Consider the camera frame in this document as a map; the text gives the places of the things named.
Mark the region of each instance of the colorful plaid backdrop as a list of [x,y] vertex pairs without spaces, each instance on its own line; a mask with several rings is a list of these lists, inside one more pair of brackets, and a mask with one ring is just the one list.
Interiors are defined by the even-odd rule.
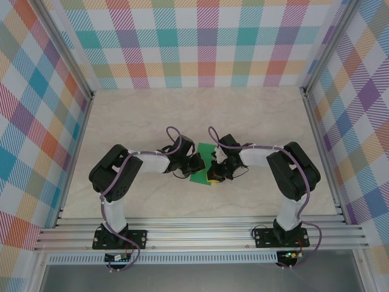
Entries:
[[27,0],[0,0],[0,291],[20,291],[87,100]]
[[309,67],[308,73],[305,76],[303,84],[298,85],[298,86],[306,87],[306,85],[308,84],[308,81],[309,81],[309,79],[311,79],[312,73],[313,73],[314,69],[316,68],[317,62],[321,59],[321,57],[322,57],[322,55],[327,47],[329,39],[332,37],[332,34],[334,33],[336,26],[338,25],[339,21],[342,19],[343,13],[344,13],[348,3],[349,3],[349,0],[342,0],[342,3],[340,4],[338,10],[336,11],[335,17],[332,20],[331,25],[329,26],[329,28],[326,32],[326,35],[323,38],[322,43],[320,44],[319,49],[317,50],[317,52],[315,54],[315,58],[314,58],[313,62],[311,63],[311,66]]
[[[58,17],[50,1],[59,0],[45,3],[73,47],[61,23],[63,17]],[[295,85],[333,3],[60,2],[91,64],[92,74],[103,88]],[[89,78],[84,64],[81,68]]]
[[312,92],[353,223],[389,284],[389,1],[365,0]]

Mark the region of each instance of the marble-pattern surface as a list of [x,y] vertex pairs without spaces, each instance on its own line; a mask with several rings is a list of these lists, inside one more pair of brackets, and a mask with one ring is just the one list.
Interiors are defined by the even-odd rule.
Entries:
[[[100,201],[88,174],[114,144],[156,150],[170,144],[169,125],[196,143],[212,143],[207,128],[244,144],[298,142],[322,174],[304,214],[335,208],[311,126],[295,86],[256,88],[99,90],[81,146],[63,218],[99,218]],[[173,174],[143,173],[125,196],[127,217],[276,215],[283,196],[268,167],[251,167],[233,181],[206,186]]]

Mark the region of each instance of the black bracket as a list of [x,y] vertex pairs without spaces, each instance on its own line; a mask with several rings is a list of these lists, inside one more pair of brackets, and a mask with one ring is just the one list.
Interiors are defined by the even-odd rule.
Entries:
[[308,233],[305,228],[299,228],[293,237],[280,243],[273,232],[274,228],[256,228],[253,231],[256,248],[307,248]]
[[[128,230],[127,226],[120,231],[119,234],[132,240],[140,249],[146,248],[147,230]],[[133,247],[128,242],[118,238],[113,233],[110,233],[103,224],[101,224],[100,230],[95,231],[92,249],[127,249],[131,252],[132,248]]]

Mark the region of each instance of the purple cable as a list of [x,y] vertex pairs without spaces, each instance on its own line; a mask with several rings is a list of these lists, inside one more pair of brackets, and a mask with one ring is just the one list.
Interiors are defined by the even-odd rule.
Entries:
[[[217,139],[212,135],[211,130],[215,133]],[[313,226],[313,227],[315,227],[318,230],[318,242],[317,242],[316,247],[312,251],[311,256],[308,257],[303,262],[298,263],[298,264],[295,265],[295,267],[302,266],[302,264],[307,262],[307,260],[312,258],[312,256],[317,252],[320,244],[322,243],[323,233],[322,233],[322,230],[320,229],[320,227],[318,227],[316,224],[311,223],[311,222],[307,222],[307,221],[303,221],[303,220],[300,219],[301,212],[306,207],[306,205],[308,205],[309,199],[311,198],[311,191],[309,190],[308,179],[306,178],[306,175],[305,175],[303,169],[301,168],[301,166],[299,165],[299,163],[297,162],[297,160],[288,151],[286,151],[284,148],[277,147],[277,146],[261,146],[261,145],[255,145],[255,146],[227,146],[227,145],[223,145],[222,143],[219,142],[218,133],[216,132],[215,128],[213,128],[212,126],[208,127],[208,134],[209,134],[209,136],[211,136],[212,140],[214,140],[218,146],[226,148],[226,149],[250,149],[250,148],[257,148],[257,149],[267,149],[267,150],[282,151],[296,165],[296,168],[298,169],[298,171],[300,172],[301,176],[303,177],[303,180],[304,180],[304,183],[305,183],[305,187],[306,187],[306,200],[305,200],[304,204],[301,206],[300,210],[298,210],[298,212],[297,212],[297,219],[299,219],[303,224]]]
[[168,153],[159,153],[159,152],[153,152],[153,151],[138,151],[138,152],[134,152],[134,153],[131,153],[129,154],[123,161],[122,165],[120,166],[114,180],[112,181],[112,183],[106,188],[106,190],[104,192],[102,192],[102,194],[100,195],[100,201],[102,202],[102,205],[101,205],[101,210],[102,210],[102,216],[103,216],[103,220],[105,222],[105,225],[106,227],[108,228],[108,230],[115,234],[118,238],[130,243],[131,245],[133,245],[134,247],[136,247],[136,249],[138,250],[138,254],[136,255],[136,258],[129,264],[127,264],[124,268],[122,269],[114,269],[112,266],[111,266],[111,262],[108,263],[108,267],[111,269],[110,271],[117,271],[117,272],[121,272],[121,271],[124,271],[126,269],[128,269],[129,267],[133,266],[133,264],[135,264],[135,262],[139,259],[139,256],[140,256],[140,248],[139,248],[139,245],[137,245],[135,242],[133,242],[132,240],[124,237],[124,236],[121,236],[120,234],[118,234],[115,230],[113,230],[113,228],[108,224],[107,222],[107,218],[106,218],[106,215],[105,215],[105,210],[104,210],[104,199],[105,199],[105,196],[107,195],[107,193],[114,187],[114,185],[116,184],[117,180],[119,179],[120,175],[122,174],[123,172],[123,169],[124,169],[124,166],[126,165],[126,163],[129,161],[129,159],[135,155],[139,155],[139,154],[149,154],[149,155],[162,155],[162,156],[167,156],[167,155],[171,155],[175,152],[178,151],[178,149],[180,148],[181,146],[181,142],[182,142],[182,136],[181,136],[181,133],[180,131],[175,128],[175,127],[172,127],[172,126],[169,126],[166,128],[166,133],[167,135],[169,136],[169,138],[174,142],[174,139],[171,137],[170,133],[169,133],[169,129],[173,129],[174,131],[177,132],[178,134],[178,137],[179,137],[179,142],[178,142],[178,145],[177,147],[168,152]]

